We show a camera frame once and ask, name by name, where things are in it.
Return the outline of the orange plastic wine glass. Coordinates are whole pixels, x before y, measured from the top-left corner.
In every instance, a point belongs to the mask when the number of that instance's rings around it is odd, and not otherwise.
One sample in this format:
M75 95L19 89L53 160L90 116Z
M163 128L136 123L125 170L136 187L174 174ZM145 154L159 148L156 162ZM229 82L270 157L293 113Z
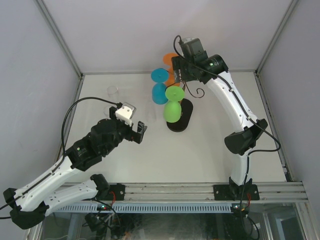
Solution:
M172 86L180 86L180 83L175 83L175 76L173 71L173 64L172 64L172 58L177 57L178 55L176 53L167 53L163 56L163 63L166 65L166 70L168 72L168 80L164 83L167 87Z

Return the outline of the blue plastic wine glass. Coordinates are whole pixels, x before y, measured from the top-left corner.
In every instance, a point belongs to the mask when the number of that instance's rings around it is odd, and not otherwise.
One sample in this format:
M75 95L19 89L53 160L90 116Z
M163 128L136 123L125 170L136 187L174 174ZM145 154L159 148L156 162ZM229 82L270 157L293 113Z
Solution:
M157 68L151 73L151 79L155 82L152 88L152 100L155 104L164 105L168 99L165 95L165 82L169 79L169 73L164 68Z

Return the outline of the green plastic wine glass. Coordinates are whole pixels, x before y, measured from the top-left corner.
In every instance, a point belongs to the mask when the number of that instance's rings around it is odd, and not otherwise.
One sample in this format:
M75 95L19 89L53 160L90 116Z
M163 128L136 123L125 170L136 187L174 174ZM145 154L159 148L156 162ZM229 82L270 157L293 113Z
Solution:
M181 101L185 97L185 92L179 86L170 86L165 90L165 96L168 102L164 106L164 119L168 123L175 123L181 118Z

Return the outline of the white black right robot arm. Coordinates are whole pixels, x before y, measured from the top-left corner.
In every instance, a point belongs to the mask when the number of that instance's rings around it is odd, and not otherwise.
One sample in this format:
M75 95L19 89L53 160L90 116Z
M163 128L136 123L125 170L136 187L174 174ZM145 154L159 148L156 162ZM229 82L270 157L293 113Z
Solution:
M249 153L267 128L265 119L258 119L240 95L229 68L218 54L208 57L206 52L189 59L174 56L171 59L176 81L199 81L206 85L217 97L226 111L233 132L224 138L224 144L236 159L232 164L228 184L216 184L213 189L216 200L240 200L248 192L256 190L249 177Z

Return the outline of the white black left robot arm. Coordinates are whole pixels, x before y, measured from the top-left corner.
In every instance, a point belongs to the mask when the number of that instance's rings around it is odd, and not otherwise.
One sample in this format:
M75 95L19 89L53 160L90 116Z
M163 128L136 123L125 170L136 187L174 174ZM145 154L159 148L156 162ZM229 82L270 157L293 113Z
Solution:
M135 111L136 108L128 103L110 107L109 118L94 125L47 171L24 187L6 189L3 196L11 207L11 221L22 230L27 230L69 204L87 199L106 199L110 185L102 174L93 174L87 181L63 190L58 188L68 179L101 162L123 140L140 144L147 126L139 121L137 130L133 130Z

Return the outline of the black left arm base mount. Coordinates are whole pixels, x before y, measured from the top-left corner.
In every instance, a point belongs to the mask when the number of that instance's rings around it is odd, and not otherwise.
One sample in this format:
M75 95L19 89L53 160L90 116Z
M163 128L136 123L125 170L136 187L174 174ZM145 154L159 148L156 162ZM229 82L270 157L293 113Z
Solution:
M123 201L125 199L126 186L121 183L111 184L109 191L99 198L100 201Z

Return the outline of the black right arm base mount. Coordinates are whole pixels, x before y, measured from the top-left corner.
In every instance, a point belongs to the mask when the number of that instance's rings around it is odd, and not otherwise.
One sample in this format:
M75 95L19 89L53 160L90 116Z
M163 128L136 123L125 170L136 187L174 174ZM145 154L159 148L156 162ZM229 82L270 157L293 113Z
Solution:
M214 199L216 201L240 201L260 200L258 186L255 184L249 186L231 186L229 184L215 184L213 185Z

